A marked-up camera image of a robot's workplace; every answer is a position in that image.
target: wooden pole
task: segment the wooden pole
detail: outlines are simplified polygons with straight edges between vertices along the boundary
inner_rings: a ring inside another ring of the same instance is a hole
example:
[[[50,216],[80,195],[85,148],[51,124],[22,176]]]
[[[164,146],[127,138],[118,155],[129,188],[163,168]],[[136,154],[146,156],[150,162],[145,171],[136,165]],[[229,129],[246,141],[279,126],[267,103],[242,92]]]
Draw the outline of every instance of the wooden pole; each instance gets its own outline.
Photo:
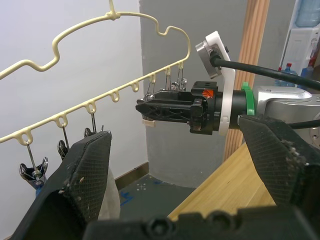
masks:
[[[270,0],[248,0],[243,26],[243,35],[238,62],[257,65]],[[255,74],[237,70],[234,89],[240,90],[243,82],[249,82],[252,88]],[[230,129],[226,135],[224,160],[230,157],[241,145],[243,134],[240,130]]]

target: black cable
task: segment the black cable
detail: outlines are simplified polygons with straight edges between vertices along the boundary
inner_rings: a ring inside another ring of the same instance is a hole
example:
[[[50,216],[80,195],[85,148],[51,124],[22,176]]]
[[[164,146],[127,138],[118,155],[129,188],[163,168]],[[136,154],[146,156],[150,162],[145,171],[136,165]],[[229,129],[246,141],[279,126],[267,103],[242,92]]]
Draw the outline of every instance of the black cable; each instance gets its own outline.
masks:
[[[305,87],[320,91],[320,82],[316,80],[308,79],[305,77],[297,76],[294,74],[277,71],[277,70],[273,70],[273,69],[262,67],[262,66],[240,63],[236,61],[226,61],[226,60],[220,59],[220,57],[217,55],[210,56],[210,63],[213,67],[237,69],[237,70],[241,70],[241,71],[245,71],[253,74],[270,77],[273,79],[283,80],[285,82],[305,86]]]
[[[310,129],[320,127],[320,120],[303,121],[288,124],[292,129]]]

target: green ring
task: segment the green ring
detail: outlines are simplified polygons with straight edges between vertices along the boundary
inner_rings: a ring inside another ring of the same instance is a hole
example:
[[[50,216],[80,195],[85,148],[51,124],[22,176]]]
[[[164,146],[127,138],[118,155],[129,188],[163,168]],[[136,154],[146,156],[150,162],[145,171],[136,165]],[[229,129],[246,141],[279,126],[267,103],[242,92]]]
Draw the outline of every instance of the green ring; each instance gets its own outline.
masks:
[[[252,89],[249,86],[247,81],[242,83],[241,90],[245,92],[245,100],[246,100],[246,114],[254,116],[255,115],[255,101],[254,101],[254,94]]]

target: baseboard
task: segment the baseboard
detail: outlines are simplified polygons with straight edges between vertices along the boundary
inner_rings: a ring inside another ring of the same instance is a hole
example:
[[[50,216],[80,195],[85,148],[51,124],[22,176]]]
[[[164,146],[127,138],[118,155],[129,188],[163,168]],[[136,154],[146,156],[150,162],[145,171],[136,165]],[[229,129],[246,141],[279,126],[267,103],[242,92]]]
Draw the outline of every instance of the baseboard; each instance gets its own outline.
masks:
[[[140,166],[135,167],[131,171],[119,176],[115,179],[115,185],[118,190],[123,189],[134,181],[142,178],[144,175],[149,173],[149,162],[145,162]]]

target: gray wall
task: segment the gray wall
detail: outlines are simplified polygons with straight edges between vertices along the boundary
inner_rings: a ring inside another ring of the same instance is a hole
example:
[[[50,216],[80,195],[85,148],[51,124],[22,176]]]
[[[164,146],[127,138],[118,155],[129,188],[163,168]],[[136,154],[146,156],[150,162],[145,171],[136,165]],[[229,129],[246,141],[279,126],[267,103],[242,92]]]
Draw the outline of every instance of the gray wall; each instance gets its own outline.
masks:
[[[294,3],[294,0],[271,1],[260,65],[278,67]],[[184,65],[188,91],[195,81],[209,80],[194,47],[208,34],[219,31],[223,43],[230,50],[230,58],[238,60],[246,5],[246,0],[141,0],[140,12],[156,17],[161,31],[173,25],[184,29],[189,35],[191,55]],[[171,32],[167,37],[159,37],[154,28],[151,21],[141,19],[144,74],[181,59],[186,54],[187,46],[180,33]],[[174,81],[178,70],[173,68],[171,72]],[[155,90],[164,88],[164,81],[164,73],[158,75]],[[191,134],[186,124],[158,121],[155,128],[146,128],[146,142],[149,170],[154,177],[180,186],[197,187],[222,163],[225,137],[216,132],[212,136]]]

